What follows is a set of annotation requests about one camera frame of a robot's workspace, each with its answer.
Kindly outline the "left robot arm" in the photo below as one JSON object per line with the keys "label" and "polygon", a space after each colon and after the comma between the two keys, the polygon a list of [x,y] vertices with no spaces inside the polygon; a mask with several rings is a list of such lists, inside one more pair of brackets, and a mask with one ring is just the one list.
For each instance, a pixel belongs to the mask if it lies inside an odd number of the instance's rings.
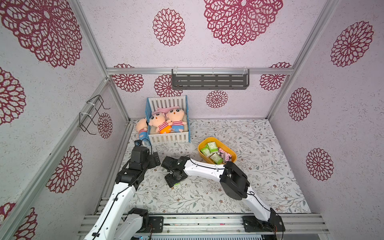
{"label": "left robot arm", "polygon": [[149,227],[149,213],[133,208],[123,218],[130,201],[144,180],[147,170],[160,165],[157,152],[143,146],[135,146],[130,160],[118,172],[111,196],[86,240],[130,240],[137,232]]}

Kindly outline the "blue white toy crib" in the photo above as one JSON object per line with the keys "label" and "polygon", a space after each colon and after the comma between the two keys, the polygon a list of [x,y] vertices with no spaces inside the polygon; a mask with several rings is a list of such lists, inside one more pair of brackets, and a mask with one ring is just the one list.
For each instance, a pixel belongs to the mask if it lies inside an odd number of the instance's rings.
{"label": "blue white toy crib", "polygon": [[147,98],[146,117],[152,144],[191,141],[187,96]]}

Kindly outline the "plush doll orange shorts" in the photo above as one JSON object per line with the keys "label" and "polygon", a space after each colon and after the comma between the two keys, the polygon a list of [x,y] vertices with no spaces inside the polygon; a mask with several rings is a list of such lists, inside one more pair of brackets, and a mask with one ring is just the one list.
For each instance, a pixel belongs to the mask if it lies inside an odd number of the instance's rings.
{"label": "plush doll orange shorts", "polygon": [[164,113],[157,113],[150,117],[149,126],[155,128],[157,134],[168,134],[172,131],[172,124],[166,120]]}

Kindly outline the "plush doll blue shorts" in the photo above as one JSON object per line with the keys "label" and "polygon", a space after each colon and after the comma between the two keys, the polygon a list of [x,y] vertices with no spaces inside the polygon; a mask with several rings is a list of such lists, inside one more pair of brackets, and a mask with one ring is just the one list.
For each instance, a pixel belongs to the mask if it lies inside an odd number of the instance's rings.
{"label": "plush doll blue shorts", "polygon": [[172,124],[172,131],[181,133],[184,131],[187,122],[184,121],[185,112],[182,109],[171,110],[166,114],[168,122]]}

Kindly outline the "pink kuromi tissue pack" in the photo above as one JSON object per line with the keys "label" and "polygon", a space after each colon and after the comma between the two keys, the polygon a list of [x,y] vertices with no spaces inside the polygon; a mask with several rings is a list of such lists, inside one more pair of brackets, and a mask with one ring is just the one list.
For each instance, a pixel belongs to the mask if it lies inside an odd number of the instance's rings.
{"label": "pink kuromi tissue pack", "polygon": [[222,148],[218,148],[218,155],[221,158],[224,158],[225,157],[225,151]]}
{"label": "pink kuromi tissue pack", "polygon": [[227,152],[222,152],[222,159],[224,163],[232,162],[232,155]]}

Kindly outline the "grey wall shelf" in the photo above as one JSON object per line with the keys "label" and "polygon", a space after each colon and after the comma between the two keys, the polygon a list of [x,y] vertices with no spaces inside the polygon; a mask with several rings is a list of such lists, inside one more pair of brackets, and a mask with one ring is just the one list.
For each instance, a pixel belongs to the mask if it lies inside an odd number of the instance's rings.
{"label": "grey wall shelf", "polygon": [[246,90],[250,85],[250,71],[241,74],[176,74],[172,70],[174,90]]}

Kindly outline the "pink pillow in crib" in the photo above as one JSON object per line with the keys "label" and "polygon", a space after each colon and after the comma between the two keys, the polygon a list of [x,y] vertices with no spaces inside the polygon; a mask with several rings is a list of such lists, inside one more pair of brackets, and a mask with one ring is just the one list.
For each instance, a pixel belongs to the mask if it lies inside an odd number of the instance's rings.
{"label": "pink pillow in crib", "polygon": [[180,109],[179,106],[169,107],[169,108],[158,108],[156,111],[152,112],[152,116],[158,114],[158,113],[164,113],[167,114],[171,110]]}

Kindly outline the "pink kuromi tissue pack bottom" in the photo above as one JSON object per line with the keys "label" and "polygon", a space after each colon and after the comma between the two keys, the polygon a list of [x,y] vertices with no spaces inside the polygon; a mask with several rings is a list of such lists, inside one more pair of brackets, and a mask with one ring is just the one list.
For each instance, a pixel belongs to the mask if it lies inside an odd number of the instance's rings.
{"label": "pink kuromi tissue pack bottom", "polygon": [[225,151],[222,148],[218,148],[218,155],[221,158],[224,158],[225,157]]}

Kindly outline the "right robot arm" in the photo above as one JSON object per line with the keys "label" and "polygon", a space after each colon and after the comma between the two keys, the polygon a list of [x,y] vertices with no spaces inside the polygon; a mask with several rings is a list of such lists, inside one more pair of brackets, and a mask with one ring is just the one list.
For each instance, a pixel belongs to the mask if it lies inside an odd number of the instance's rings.
{"label": "right robot arm", "polygon": [[243,217],[243,225],[247,233],[277,234],[280,232],[283,234],[286,231],[282,217],[263,202],[252,189],[247,175],[235,163],[213,165],[201,163],[189,157],[179,159],[165,157],[161,167],[168,171],[165,180],[169,187],[188,177],[202,177],[220,183],[228,197],[243,202],[254,214],[252,217]]}

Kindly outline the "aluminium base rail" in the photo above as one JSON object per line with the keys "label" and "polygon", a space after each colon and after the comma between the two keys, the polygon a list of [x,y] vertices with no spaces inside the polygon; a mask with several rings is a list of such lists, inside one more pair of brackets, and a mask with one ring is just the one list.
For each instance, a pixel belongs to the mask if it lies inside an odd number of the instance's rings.
{"label": "aluminium base rail", "polygon": [[274,229],[260,230],[251,214],[180,214],[149,215],[156,235],[300,235],[329,234],[320,214],[279,214]]}

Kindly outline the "green tissue pack bottom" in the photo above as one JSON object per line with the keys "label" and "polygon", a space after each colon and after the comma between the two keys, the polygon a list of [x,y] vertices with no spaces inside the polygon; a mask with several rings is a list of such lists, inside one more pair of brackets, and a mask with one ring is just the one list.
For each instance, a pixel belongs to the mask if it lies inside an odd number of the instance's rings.
{"label": "green tissue pack bottom", "polygon": [[223,163],[223,158],[218,154],[218,153],[214,153],[210,156],[210,159],[216,164],[216,165],[220,165]]}

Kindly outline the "plush doll outside crib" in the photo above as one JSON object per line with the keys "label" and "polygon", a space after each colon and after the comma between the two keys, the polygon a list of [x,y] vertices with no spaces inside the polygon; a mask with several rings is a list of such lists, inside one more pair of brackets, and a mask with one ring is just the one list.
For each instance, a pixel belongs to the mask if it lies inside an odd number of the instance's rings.
{"label": "plush doll outside crib", "polygon": [[140,119],[136,124],[136,131],[138,133],[138,138],[141,141],[144,141],[148,136],[148,120],[146,118]]}

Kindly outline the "yellow plastic storage box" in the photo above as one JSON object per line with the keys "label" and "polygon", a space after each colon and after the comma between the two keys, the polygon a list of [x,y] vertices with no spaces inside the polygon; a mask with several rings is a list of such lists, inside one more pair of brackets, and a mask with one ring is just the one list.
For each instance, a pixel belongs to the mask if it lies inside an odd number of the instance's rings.
{"label": "yellow plastic storage box", "polygon": [[236,162],[236,153],[214,137],[209,137],[198,146],[200,156],[208,164],[226,164]]}

